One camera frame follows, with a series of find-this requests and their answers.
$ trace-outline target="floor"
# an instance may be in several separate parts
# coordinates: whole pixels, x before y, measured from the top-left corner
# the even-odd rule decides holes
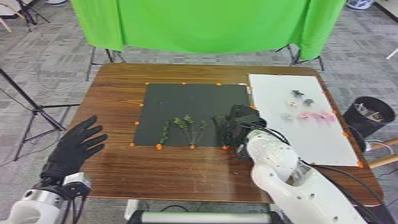
[[[36,8],[52,23],[40,20],[40,26],[27,32],[22,20],[8,20],[15,33],[0,27],[0,67],[9,72],[18,84],[36,101],[43,104],[80,103],[100,66],[91,71],[91,81],[86,82],[91,46],[86,43],[72,5],[52,7],[41,1]],[[356,97],[379,97],[398,111],[398,55],[391,60],[386,56],[398,47],[398,24],[374,7],[367,12],[343,10],[331,40],[324,50],[327,71],[322,72],[327,87],[336,99],[342,112],[347,110]],[[168,51],[128,48],[123,57],[130,63],[217,64],[217,65],[288,65],[287,50],[279,53],[262,51],[244,54],[178,54]],[[98,51],[96,62],[107,63],[104,51]],[[319,69],[319,63],[304,66]],[[24,102],[6,81],[0,87]],[[61,116],[61,110],[50,111]],[[41,166],[52,152],[57,134],[48,135],[27,144],[24,158],[11,162],[13,153],[29,121],[29,111],[0,93],[0,220],[6,219],[15,201],[25,190],[38,182]],[[38,119],[36,130],[48,126]],[[397,137],[398,123],[395,122],[375,133],[372,139],[388,140]],[[367,153],[370,159],[390,154],[386,149]],[[393,171],[398,163],[375,169],[375,176]],[[398,172],[386,175],[379,181],[384,189],[384,199],[398,220]],[[159,210],[176,202],[150,202],[150,209]],[[80,223],[125,223],[127,201],[118,199],[91,199],[86,206]],[[196,211],[263,212],[263,205],[185,203]]]

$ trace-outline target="light stand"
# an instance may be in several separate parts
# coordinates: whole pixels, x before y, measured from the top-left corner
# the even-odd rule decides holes
[[[11,86],[15,87],[18,93],[22,94],[22,97],[24,99],[27,100],[31,106],[32,106],[32,115],[31,115],[31,120],[29,120],[29,126],[27,126],[27,130],[25,130],[25,133],[24,133],[24,138],[22,138],[22,143],[20,143],[20,146],[18,146],[18,151],[17,151],[17,155],[15,155],[15,161],[18,160],[20,158],[20,153],[22,153],[22,148],[24,148],[24,145],[29,141],[32,141],[34,139],[41,138],[45,135],[48,135],[50,133],[54,133],[56,131],[64,131],[66,128],[63,126],[63,122],[64,122],[64,119],[66,119],[66,115],[70,113],[70,109],[72,107],[77,107],[80,106],[80,104],[64,104],[64,105],[48,105],[48,106],[43,106],[43,105],[38,105],[38,103],[34,102],[31,96],[27,95],[22,87],[18,86],[15,80],[11,79],[6,71],[2,70],[0,68],[0,74],[11,84]],[[54,117],[50,116],[50,114],[47,113],[45,109],[47,108],[61,108],[61,107],[66,107],[66,112],[63,114],[63,118],[61,118],[61,122],[54,119]],[[32,129],[32,124],[34,124],[34,119],[36,119],[36,116],[41,115],[45,120],[48,121],[50,125],[54,126],[54,129],[48,130],[47,132],[43,132],[41,134],[38,134],[36,136],[29,137],[29,133],[31,133],[31,129]]]
[[[121,56],[121,52],[120,51],[112,51],[112,54],[111,54],[111,50],[105,49],[105,53],[107,53],[107,56],[109,56],[109,62],[111,63],[116,63],[116,56],[120,56],[121,58],[121,62],[125,63],[125,58]],[[95,65],[104,65],[100,63],[95,62],[95,57],[96,57],[96,47],[93,46],[93,50],[91,50],[91,63],[89,63],[89,69],[88,69],[88,74],[86,74],[86,81],[89,81],[91,79],[91,69],[93,69],[93,66]]]
[[[313,60],[304,60],[304,61],[301,61],[301,55],[303,55],[303,50],[299,50],[299,52],[297,52],[297,55],[295,55],[295,58],[294,58],[294,61],[292,61],[290,66],[292,66],[292,65],[299,65],[299,64],[303,64],[303,63],[308,62],[308,61],[319,60],[319,62],[320,62],[320,70],[326,71],[326,66],[324,66],[324,60],[322,60],[322,57],[319,56]]]
[[[29,28],[29,32],[31,32],[31,31],[32,31],[32,30],[31,30],[31,24],[32,24],[32,25],[38,25],[38,22],[36,22],[36,20],[34,20],[34,17],[32,17],[32,15],[31,15],[29,10],[34,11],[36,16],[41,17],[43,20],[45,20],[48,23],[50,23],[50,21],[48,21],[47,17],[40,14],[40,12],[32,9],[32,7],[31,7],[31,8],[27,7],[27,3],[24,2],[24,0],[17,0],[17,2],[18,2],[18,4],[20,4],[22,14],[24,14],[24,17],[25,17],[27,28]]]
[[[288,50],[290,50],[290,59],[292,59],[290,66],[299,65],[299,64],[303,64],[308,61],[319,60],[319,62],[320,62],[320,69],[322,69],[322,71],[326,71],[322,57],[319,56],[313,60],[301,61],[303,50],[299,50],[297,55],[294,55],[294,50],[292,50],[292,47],[290,47],[290,44],[288,44],[283,48],[278,49],[276,52],[279,52],[285,48],[288,48]]]

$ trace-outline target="white sheet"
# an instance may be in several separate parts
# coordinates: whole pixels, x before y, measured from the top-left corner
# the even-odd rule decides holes
[[[333,114],[317,77],[251,74],[249,80],[255,106],[269,122],[269,128],[287,136],[301,158],[322,165],[358,166],[359,159],[338,118],[335,122],[313,117],[297,118],[303,112],[326,111]],[[303,100],[294,97],[292,90],[306,94],[303,100],[315,100],[311,107],[304,106]],[[297,102],[297,107],[288,105],[292,101]],[[292,121],[285,119],[285,114],[292,114]]]

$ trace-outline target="small plant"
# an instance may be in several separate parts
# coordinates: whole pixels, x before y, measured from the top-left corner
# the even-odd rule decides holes
[[[175,118],[175,124],[178,125],[180,129],[184,130],[187,139],[189,139],[189,144],[191,148],[196,149],[196,144],[203,139],[203,134],[205,130],[208,128],[208,123],[207,121],[201,121],[201,130],[200,133],[196,132],[196,121],[191,117],[191,115],[185,115],[184,119]]]
[[[169,135],[171,135],[171,121],[166,121],[162,138],[160,138],[160,140],[159,140],[159,145],[157,145],[157,149],[159,149],[159,150],[164,149],[164,145],[166,145],[166,142],[168,142],[168,140],[169,140]]]

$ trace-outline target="green screen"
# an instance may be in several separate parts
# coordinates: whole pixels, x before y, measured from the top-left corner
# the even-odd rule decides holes
[[[73,0],[88,41],[189,53],[297,44],[319,57],[345,0]]]

